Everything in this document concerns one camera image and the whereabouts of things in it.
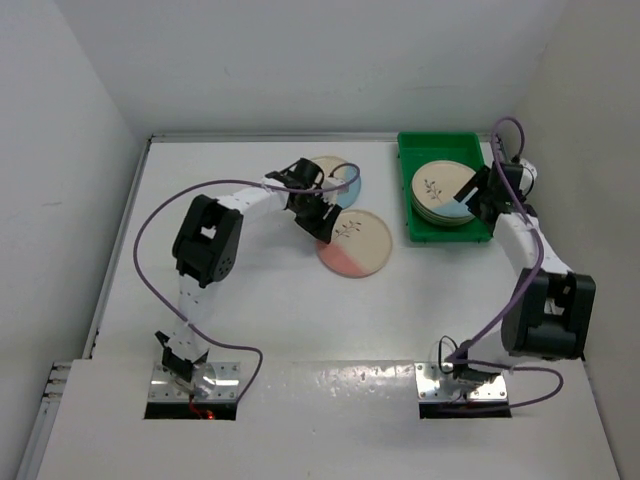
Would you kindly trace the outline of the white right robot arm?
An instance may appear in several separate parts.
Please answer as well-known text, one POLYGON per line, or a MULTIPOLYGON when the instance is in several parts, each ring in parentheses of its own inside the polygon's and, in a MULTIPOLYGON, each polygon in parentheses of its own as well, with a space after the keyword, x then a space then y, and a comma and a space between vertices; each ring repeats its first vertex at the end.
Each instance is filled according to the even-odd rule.
POLYGON ((451 375, 478 387, 532 361, 579 360, 596 294, 592 276, 563 262, 544 234, 526 195, 536 179, 522 163, 496 161, 456 194, 490 230, 516 274, 507 305, 448 357, 451 375))

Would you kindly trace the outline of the blue and cream plate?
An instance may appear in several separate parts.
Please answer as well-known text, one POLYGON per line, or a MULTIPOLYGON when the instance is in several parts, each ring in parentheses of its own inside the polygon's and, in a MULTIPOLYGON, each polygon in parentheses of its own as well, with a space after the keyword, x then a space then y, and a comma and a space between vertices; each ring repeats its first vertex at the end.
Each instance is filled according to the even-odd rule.
POLYGON ((332 187, 339 189, 322 195, 304 195, 303 199, 322 197, 326 202, 338 205, 342 209, 350 208, 360 194, 362 183, 355 167, 337 156, 317 156, 312 157, 310 161, 322 170, 322 174, 314 181, 313 190, 327 190, 332 187))

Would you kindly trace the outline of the green and cream plate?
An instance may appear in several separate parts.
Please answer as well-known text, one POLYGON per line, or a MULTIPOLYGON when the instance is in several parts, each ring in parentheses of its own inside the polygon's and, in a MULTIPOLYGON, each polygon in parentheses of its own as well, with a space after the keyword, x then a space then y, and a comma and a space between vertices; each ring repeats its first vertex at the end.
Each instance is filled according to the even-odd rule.
POLYGON ((441 227, 457 227, 465 225, 474 219, 474 216, 468 211, 437 213, 436 211, 429 210, 416 203, 412 204, 412 208, 422 219, 433 225, 441 227))

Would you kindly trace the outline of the pink and cream plate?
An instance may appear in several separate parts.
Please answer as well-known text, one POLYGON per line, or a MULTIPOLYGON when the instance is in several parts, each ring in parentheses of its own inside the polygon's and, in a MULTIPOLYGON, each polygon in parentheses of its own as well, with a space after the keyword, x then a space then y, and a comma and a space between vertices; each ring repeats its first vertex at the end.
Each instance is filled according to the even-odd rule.
POLYGON ((393 238, 387 224, 361 209, 343 210, 328 244, 316 242, 319 260, 332 272, 347 278, 365 278, 388 262, 393 238))

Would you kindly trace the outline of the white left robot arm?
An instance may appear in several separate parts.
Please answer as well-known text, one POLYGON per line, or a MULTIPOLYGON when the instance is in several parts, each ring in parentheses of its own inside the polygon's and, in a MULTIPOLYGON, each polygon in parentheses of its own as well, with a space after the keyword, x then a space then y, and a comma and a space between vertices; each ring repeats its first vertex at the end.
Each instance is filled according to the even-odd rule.
POLYGON ((172 334, 158 331, 162 365, 185 383, 195 381, 196 372, 207 362, 212 346, 251 352, 263 361, 260 349, 213 339, 199 327, 212 309, 213 296, 235 265, 244 226, 269 214, 288 210, 295 223, 323 244, 342 208, 333 196, 348 184, 332 178, 299 181, 279 174, 261 181, 231 180, 240 189, 232 194, 196 196, 190 203, 172 246, 179 275, 179 302, 173 305, 151 286, 149 289, 183 323, 172 334))

